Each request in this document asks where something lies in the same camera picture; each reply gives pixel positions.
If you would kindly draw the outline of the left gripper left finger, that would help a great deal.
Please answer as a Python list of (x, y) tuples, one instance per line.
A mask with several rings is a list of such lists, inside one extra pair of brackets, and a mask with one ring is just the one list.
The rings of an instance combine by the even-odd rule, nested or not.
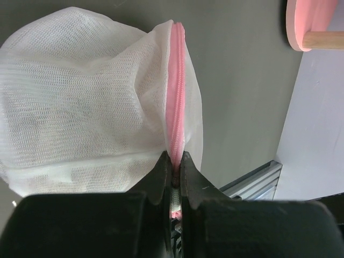
[(171, 257), (166, 152), (127, 192), (32, 195), (1, 235), (1, 257)]

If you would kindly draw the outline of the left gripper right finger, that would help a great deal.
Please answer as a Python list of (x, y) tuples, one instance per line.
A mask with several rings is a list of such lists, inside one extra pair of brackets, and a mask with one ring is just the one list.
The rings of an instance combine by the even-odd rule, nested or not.
[(343, 213), (317, 200), (227, 197), (184, 152), (183, 257), (343, 257)]

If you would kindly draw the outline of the white pink-trimmed mesh laundry bag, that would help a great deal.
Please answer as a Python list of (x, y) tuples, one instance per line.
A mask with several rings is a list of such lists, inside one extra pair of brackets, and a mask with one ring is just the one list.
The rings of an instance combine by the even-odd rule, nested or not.
[(1, 177), (25, 197), (126, 191), (168, 152), (203, 154), (202, 100), (181, 23), (146, 33), (66, 8), (1, 47)]

